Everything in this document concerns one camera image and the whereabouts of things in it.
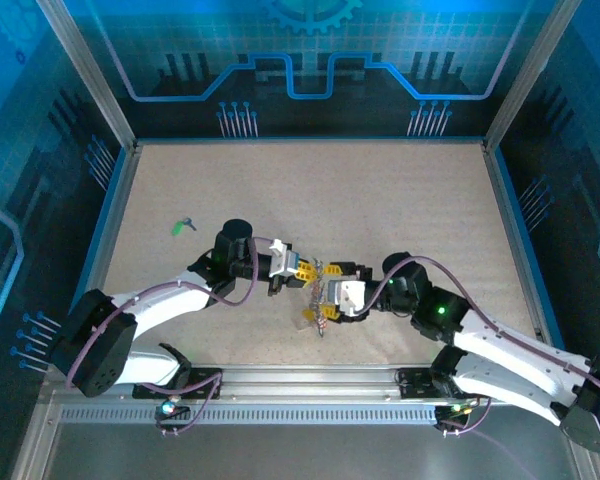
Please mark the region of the metal keyring with keys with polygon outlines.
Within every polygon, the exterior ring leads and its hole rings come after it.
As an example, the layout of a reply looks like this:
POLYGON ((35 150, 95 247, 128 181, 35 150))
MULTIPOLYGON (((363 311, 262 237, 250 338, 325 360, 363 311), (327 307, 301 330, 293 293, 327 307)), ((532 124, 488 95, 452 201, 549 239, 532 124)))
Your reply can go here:
POLYGON ((317 258, 313 258, 311 263, 317 270, 316 281, 309 287, 306 287, 310 290, 309 306, 303 310, 302 315, 310 325, 315 327, 318 335, 323 338, 328 321, 320 314, 320 306, 324 305, 325 284, 323 281, 323 262, 317 258))

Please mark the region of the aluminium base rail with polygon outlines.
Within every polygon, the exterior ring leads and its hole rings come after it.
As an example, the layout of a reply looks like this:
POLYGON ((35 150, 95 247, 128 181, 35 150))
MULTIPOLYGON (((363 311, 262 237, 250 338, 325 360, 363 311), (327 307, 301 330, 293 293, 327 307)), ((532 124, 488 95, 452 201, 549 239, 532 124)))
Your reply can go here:
POLYGON ((393 365, 224 366, 218 400, 236 403, 383 403, 402 399, 393 365))

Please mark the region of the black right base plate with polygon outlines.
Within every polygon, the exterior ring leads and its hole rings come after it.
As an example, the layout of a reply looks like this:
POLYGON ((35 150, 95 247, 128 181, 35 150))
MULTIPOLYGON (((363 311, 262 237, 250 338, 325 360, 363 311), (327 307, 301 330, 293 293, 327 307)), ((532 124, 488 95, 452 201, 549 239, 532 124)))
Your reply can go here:
POLYGON ((461 390, 449 373, 424 367, 395 370, 394 383, 402 399, 469 400, 482 398, 461 390))

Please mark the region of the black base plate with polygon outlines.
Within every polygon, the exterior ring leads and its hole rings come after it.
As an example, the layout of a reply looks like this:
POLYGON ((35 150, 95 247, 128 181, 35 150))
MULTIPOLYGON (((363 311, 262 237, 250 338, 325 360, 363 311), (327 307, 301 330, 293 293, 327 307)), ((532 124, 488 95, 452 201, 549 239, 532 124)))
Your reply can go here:
POLYGON ((469 400, 482 398, 461 390, 449 373, 424 367, 395 370, 394 383, 402 399, 469 400))
POLYGON ((189 370, 178 371, 164 386, 148 388, 145 384, 135 385, 132 398, 149 400, 179 396, 186 400, 203 400, 211 392, 215 381, 219 380, 219 386, 211 396, 212 399, 218 399, 223 374, 224 370, 217 367, 192 367, 189 370))

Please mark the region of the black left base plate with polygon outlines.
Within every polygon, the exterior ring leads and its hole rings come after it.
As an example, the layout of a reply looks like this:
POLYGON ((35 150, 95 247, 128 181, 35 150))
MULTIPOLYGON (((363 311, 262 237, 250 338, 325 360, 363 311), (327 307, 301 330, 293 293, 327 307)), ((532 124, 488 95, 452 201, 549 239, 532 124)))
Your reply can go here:
POLYGON ((217 367, 192 367, 189 370, 178 371, 164 386, 148 388, 145 384, 135 385, 132 398, 149 400, 179 396, 186 400, 203 400, 211 392, 215 381, 219 380, 219 386, 211 396, 212 399, 218 399, 223 374, 224 370, 217 367))

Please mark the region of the aluminium frame post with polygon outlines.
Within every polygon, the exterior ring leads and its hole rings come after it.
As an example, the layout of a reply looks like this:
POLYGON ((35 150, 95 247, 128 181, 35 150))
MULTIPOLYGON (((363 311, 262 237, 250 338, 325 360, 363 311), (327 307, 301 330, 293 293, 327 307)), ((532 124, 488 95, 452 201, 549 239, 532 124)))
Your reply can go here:
POLYGON ((494 153, 501 143, 581 3, 556 0, 486 133, 486 153, 494 153))
POLYGON ((115 138, 126 152, 136 136, 63 0, 35 0, 115 138))

